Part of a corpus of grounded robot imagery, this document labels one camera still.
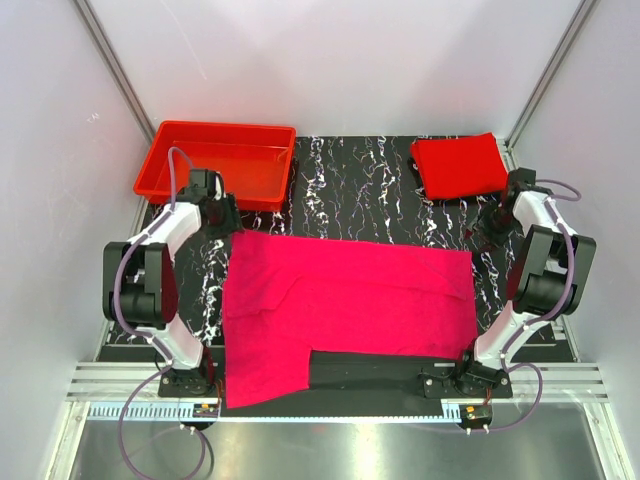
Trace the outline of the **pink t shirt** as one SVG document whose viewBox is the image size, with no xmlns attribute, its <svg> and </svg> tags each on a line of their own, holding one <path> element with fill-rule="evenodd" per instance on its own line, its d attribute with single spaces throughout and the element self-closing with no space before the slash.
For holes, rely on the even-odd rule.
<svg viewBox="0 0 640 480">
<path fill-rule="evenodd" d="M 478 334 L 472 259 L 458 250 L 237 233 L 222 324 L 232 408 L 308 389 L 316 351 L 454 360 Z"/>
</svg>

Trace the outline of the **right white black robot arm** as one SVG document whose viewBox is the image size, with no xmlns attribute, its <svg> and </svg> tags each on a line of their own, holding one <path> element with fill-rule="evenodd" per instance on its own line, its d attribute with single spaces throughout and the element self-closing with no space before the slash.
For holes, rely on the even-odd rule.
<svg viewBox="0 0 640 480">
<path fill-rule="evenodd" d="M 498 200 L 484 205 L 468 224 L 465 238 L 483 251 L 506 243 L 520 227 L 524 234 L 507 280 L 507 301 L 490 328 L 472 342 L 454 367 L 452 382 L 464 396 L 481 396 L 508 383 L 515 353 L 542 327 L 580 304 L 596 253 L 596 241 L 578 234 L 561 215 L 559 200 L 577 202 L 581 194 L 559 195 L 532 169 L 508 173 Z"/>
</svg>

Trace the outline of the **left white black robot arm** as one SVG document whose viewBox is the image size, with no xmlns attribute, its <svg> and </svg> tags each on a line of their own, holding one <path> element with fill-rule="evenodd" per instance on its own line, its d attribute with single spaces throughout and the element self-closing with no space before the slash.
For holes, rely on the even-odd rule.
<svg viewBox="0 0 640 480">
<path fill-rule="evenodd" d="M 197 233 L 219 240 L 241 229 L 236 199 L 222 175 L 195 169 L 145 229 L 103 250 L 105 317 L 151 345 L 165 361 L 161 379 L 187 395 L 209 393 L 215 370 L 211 354 L 180 317 L 175 256 Z"/>
</svg>

